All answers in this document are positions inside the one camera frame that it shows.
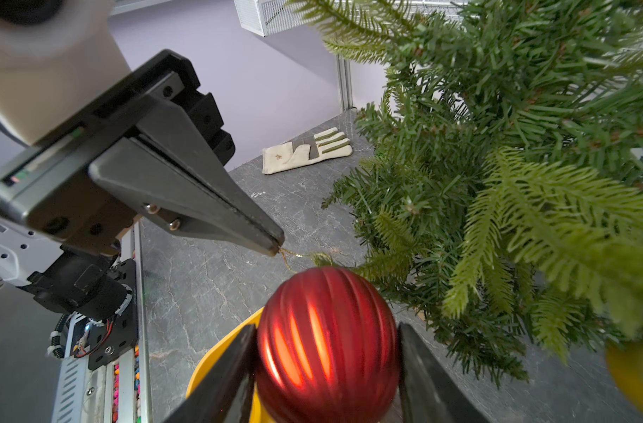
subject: black bracket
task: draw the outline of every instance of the black bracket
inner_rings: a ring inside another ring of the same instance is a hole
[[[399,324],[404,423],[488,423],[409,324]]]
[[[235,152],[213,96],[190,61],[164,50],[0,167],[0,216],[93,255],[115,256],[136,211],[89,179],[87,168],[136,125],[155,96],[179,107],[218,165]]]
[[[256,326],[248,325],[165,423],[248,423],[256,360]]]
[[[138,343],[138,307],[136,298],[136,263],[131,260],[122,261],[118,266],[108,271],[108,275],[116,282],[128,286],[131,291],[131,302],[124,309],[121,316],[114,321],[110,336],[98,351],[89,355],[89,370],[108,364],[124,354]],[[96,344],[105,336],[105,326],[96,326],[91,329],[89,341]]]

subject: screw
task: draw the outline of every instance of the screw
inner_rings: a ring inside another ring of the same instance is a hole
[[[159,206],[156,204],[146,204],[145,210],[147,210],[150,215],[156,215],[159,212]]]
[[[172,231],[177,231],[180,226],[181,226],[181,220],[176,219],[173,222],[168,224],[168,229],[171,229]]]

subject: red christmas ornament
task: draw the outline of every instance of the red christmas ornament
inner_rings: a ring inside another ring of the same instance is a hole
[[[258,394],[278,423],[376,423],[399,383],[392,312],[364,278],[338,267],[296,274],[258,326]]]

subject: lavender wall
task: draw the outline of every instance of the lavender wall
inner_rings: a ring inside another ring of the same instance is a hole
[[[175,0],[109,26],[132,68],[164,48],[192,61],[237,146],[228,169],[340,112],[335,58],[314,29],[259,37],[241,28],[232,0]]]
[[[385,91],[385,68],[380,64],[364,64],[352,62],[352,100],[356,108],[362,108],[367,103],[379,103]]]

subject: artificial christmas tree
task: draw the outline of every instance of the artificial christmas tree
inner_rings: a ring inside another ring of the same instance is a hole
[[[354,271],[497,384],[528,378],[526,339],[565,361],[643,334],[643,0],[479,0],[459,22],[293,1],[333,52],[388,65],[357,120],[375,157],[324,204],[353,208]]]

